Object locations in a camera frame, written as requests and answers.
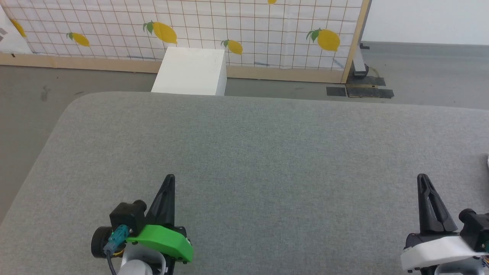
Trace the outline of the white leaning board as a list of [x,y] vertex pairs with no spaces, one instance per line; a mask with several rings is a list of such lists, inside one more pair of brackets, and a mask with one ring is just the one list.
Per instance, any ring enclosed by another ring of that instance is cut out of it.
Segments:
[[27,41],[21,36],[0,6],[0,53],[32,54]]

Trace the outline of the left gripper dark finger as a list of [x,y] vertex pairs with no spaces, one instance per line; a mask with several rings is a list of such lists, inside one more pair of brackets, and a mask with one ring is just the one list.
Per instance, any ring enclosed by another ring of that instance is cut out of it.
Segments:
[[148,209],[145,220],[149,225],[164,226],[163,222],[163,195],[165,190],[165,184],[162,183],[157,195],[155,196],[151,206]]
[[164,179],[164,184],[163,222],[165,227],[171,228],[175,225],[176,178],[174,174],[168,174]]

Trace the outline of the grey metal screen foot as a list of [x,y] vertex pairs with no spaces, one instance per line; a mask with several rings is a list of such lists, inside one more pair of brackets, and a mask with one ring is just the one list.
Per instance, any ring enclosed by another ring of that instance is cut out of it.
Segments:
[[359,43],[352,62],[352,76],[356,79],[364,79],[369,72],[369,67],[365,64],[362,55],[362,49],[370,49],[369,46],[364,46],[362,42]]

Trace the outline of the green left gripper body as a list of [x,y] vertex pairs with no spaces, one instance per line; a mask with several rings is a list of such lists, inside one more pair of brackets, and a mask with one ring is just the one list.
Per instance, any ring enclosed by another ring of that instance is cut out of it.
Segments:
[[145,225],[138,235],[131,234],[126,240],[125,262],[175,264],[193,260],[194,249],[187,237],[163,226]]

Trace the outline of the lemon print partition screen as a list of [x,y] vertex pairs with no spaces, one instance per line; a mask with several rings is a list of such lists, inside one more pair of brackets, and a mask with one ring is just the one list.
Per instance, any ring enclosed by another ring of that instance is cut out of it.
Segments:
[[224,51],[233,78],[343,84],[371,0],[0,0],[27,53],[0,65],[155,73],[170,48]]

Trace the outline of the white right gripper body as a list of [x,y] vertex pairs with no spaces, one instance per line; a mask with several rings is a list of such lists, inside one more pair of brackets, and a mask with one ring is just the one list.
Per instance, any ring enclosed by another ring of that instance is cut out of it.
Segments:
[[475,252],[458,234],[411,233],[400,262],[409,273],[489,273],[489,253]]

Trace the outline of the large black floor plate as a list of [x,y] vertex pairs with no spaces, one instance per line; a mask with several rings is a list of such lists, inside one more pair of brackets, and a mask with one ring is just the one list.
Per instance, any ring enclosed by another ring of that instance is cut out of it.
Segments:
[[366,76],[362,79],[349,77],[345,84],[350,98],[392,99],[392,89],[386,89],[383,77]]

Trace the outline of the white rectangular box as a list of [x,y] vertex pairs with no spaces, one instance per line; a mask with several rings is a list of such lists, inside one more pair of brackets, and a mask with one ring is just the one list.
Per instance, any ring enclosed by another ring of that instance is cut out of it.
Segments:
[[226,86],[223,49],[169,47],[151,92],[224,96]]

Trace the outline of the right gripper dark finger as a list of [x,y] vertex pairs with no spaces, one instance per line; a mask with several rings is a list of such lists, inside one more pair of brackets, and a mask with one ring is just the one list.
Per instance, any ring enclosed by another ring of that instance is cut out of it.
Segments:
[[443,220],[438,216],[441,198],[429,176],[424,173],[418,174],[417,186],[420,233],[443,233],[445,231]]
[[454,233],[458,227],[429,176],[424,175],[424,233]]

